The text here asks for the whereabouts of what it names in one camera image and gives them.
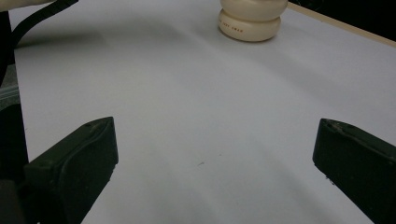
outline white ceramic object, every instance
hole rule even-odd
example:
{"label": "white ceramic object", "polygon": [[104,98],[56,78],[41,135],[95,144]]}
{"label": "white ceramic object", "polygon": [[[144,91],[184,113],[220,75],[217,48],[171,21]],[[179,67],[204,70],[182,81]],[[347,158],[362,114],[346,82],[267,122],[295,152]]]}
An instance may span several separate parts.
{"label": "white ceramic object", "polygon": [[280,18],[271,21],[243,21],[238,20],[222,10],[219,14],[219,28],[221,31],[238,40],[255,42],[273,37],[280,26]]}
{"label": "white ceramic object", "polygon": [[220,30],[235,39],[257,42],[276,35],[288,0],[220,0]]}

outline dark background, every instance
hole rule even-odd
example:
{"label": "dark background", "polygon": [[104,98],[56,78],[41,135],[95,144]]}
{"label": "dark background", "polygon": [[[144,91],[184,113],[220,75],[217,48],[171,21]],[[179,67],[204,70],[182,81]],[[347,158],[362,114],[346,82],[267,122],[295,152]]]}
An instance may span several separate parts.
{"label": "dark background", "polygon": [[290,0],[290,2],[396,41],[394,0]]}
{"label": "dark background", "polygon": [[[11,35],[11,24],[9,23],[9,19],[8,19],[8,12],[7,11],[0,12],[0,36],[1,36],[1,41],[3,41],[0,44],[0,50],[3,49],[3,44],[7,43],[7,40],[10,38],[10,35]],[[12,55],[8,63],[9,64],[14,63],[14,55]]]}

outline white table surface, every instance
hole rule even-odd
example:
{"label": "white table surface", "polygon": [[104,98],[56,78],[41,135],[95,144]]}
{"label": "white table surface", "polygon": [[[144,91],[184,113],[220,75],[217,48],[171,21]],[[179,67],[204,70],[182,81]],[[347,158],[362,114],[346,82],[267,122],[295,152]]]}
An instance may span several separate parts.
{"label": "white table surface", "polygon": [[112,116],[120,163],[84,224],[372,223],[312,153],[320,118],[396,145],[396,49],[290,9],[239,42],[219,11],[81,0],[40,23],[16,50],[30,159]]}

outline black cable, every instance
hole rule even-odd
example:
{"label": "black cable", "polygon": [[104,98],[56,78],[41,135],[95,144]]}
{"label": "black cable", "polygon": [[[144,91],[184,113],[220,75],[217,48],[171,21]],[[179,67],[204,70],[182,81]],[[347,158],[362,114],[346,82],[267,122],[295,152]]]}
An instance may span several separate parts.
{"label": "black cable", "polygon": [[0,51],[0,85],[3,83],[4,75],[7,71],[8,60],[12,55],[12,51],[18,45],[20,40],[26,35],[29,30],[34,26],[46,20],[47,18],[58,14],[59,12],[67,9],[74,5],[78,0],[58,0],[46,7],[41,8],[37,12],[33,13],[31,16],[21,21],[20,24],[11,33],[9,39],[3,42],[3,46]]}

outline cream-colored cup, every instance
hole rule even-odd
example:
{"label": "cream-colored cup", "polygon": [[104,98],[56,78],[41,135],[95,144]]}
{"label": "cream-colored cup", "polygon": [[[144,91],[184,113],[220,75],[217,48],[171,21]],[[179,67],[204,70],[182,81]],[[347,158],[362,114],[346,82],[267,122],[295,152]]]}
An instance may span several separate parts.
{"label": "cream-colored cup", "polygon": [[258,42],[273,37],[280,26],[280,18],[271,21],[238,20],[222,10],[219,14],[220,30],[235,39]]}
{"label": "cream-colored cup", "polygon": [[271,21],[283,13],[288,0],[220,0],[222,8],[239,20]]}

